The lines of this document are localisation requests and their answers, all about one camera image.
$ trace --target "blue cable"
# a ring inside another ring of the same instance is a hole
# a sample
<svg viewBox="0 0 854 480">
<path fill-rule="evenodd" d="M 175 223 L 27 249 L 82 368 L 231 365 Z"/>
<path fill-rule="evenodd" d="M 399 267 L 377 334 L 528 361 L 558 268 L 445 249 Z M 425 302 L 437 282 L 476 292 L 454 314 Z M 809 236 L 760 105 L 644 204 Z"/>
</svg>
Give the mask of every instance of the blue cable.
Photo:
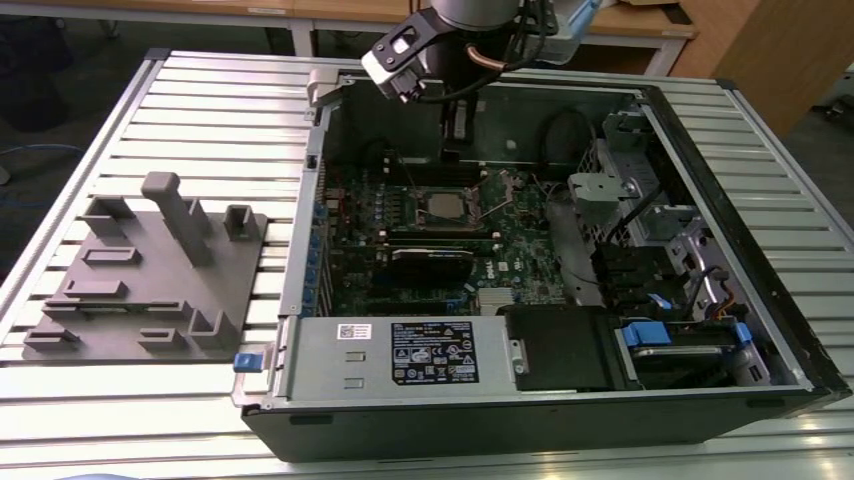
<svg viewBox="0 0 854 480">
<path fill-rule="evenodd" d="M 14 200 L 0 200 L 0 208 L 39 208 L 49 207 L 53 202 L 16 202 Z"/>
<path fill-rule="evenodd" d="M 63 145 L 55 143 L 37 143 L 34 145 L 20 145 L 18 147 L 8 148 L 0 152 L 0 157 L 10 153 L 20 152 L 23 150 L 69 150 L 79 154 L 82 157 L 86 154 L 86 151 L 75 147 L 74 145 Z M 6 180 L 8 181 L 8 173 L 3 172 L 6 176 Z M 51 206 L 54 202 L 16 202 L 14 200 L 0 200 L 0 208 L 41 208 L 46 206 Z"/>
<path fill-rule="evenodd" d="M 59 143 L 57 143 L 57 144 L 54 144 L 54 143 L 38 143 L 38 144 L 34 144 L 34 145 L 22 145 L 22 146 L 18 146 L 18 147 L 12 147 L 12 148 L 2 151 L 0 152 L 0 156 L 7 155 L 7 154 L 14 153 L 14 152 L 19 152 L 22 150 L 71 150 L 71 151 L 79 153 L 81 156 L 83 156 L 83 154 L 86 154 L 86 151 L 82 148 L 75 147 L 74 145 L 63 145 L 63 144 L 59 144 Z"/>
</svg>

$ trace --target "green circuit board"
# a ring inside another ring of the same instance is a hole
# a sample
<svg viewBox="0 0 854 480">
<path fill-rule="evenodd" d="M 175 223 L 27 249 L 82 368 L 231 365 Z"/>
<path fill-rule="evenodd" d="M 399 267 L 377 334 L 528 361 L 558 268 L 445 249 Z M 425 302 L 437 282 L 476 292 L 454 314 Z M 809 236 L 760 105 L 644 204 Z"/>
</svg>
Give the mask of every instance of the green circuit board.
<svg viewBox="0 0 854 480">
<path fill-rule="evenodd" d="M 474 187 L 438 188 L 385 185 L 365 173 L 334 172 L 327 202 L 335 207 L 330 212 L 335 316 L 379 314 L 378 309 L 389 304 L 426 305 L 430 313 L 422 314 L 477 315 L 477 291 L 494 287 L 512 288 L 517 303 L 566 302 L 546 220 L 546 193 L 529 174 L 514 169 L 485 168 L 482 176 Z M 434 232 L 429 240 L 418 237 L 423 231 Z M 447 231 L 449 238 L 437 239 L 442 237 L 437 231 Z M 406 245 L 395 247 L 473 252 L 474 268 L 464 287 L 378 286 L 378 258 L 390 248 L 382 232 L 410 234 Z M 458 232 L 482 238 L 461 240 Z"/>
</svg>

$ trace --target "slotted metal table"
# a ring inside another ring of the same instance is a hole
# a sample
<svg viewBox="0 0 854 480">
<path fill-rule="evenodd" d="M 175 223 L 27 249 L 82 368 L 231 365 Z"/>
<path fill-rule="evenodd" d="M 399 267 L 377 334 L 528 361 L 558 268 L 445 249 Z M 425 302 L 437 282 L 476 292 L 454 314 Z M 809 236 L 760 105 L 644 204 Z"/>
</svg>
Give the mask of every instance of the slotted metal table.
<svg viewBox="0 0 854 480">
<path fill-rule="evenodd" d="M 358 68 L 342 60 L 197 52 L 145 61 L 0 290 L 0 478 L 852 478 L 853 399 L 702 445 L 289 464 L 241 420 L 231 365 L 23 360 L 26 333 L 89 233 L 77 219 L 87 199 L 126 195 L 135 209 L 154 210 L 139 195 L 153 170 L 177 172 L 182 194 L 201 197 L 209 212 L 250 203 L 273 219 L 243 348 L 274 340 L 310 128 L 306 84 L 319 66 Z M 740 92 L 706 80 L 518 75 L 662 88 L 813 329 L 854 376 L 854 235 Z M 266 377 L 249 375 L 245 389 L 263 392 Z"/>
</svg>

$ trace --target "power supply label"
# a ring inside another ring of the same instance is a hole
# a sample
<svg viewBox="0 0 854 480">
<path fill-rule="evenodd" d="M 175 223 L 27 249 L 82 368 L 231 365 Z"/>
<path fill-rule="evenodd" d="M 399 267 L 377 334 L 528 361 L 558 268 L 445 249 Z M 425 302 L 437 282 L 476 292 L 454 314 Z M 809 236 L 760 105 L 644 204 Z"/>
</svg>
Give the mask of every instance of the power supply label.
<svg viewBox="0 0 854 480">
<path fill-rule="evenodd" d="M 398 385 L 478 383 L 472 322 L 393 323 L 391 362 Z"/>
</svg>

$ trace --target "motherboard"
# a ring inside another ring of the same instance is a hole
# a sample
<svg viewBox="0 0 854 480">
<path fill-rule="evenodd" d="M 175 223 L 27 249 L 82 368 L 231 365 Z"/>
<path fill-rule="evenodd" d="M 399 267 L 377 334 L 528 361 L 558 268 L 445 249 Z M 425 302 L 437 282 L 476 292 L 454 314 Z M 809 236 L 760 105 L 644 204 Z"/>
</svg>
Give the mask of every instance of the motherboard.
<svg viewBox="0 0 854 480">
<path fill-rule="evenodd" d="M 330 168 L 334 316 L 494 313 L 484 294 L 566 303 L 546 219 L 557 185 L 514 167 L 442 168 L 393 154 L 377 171 Z"/>
</svg>

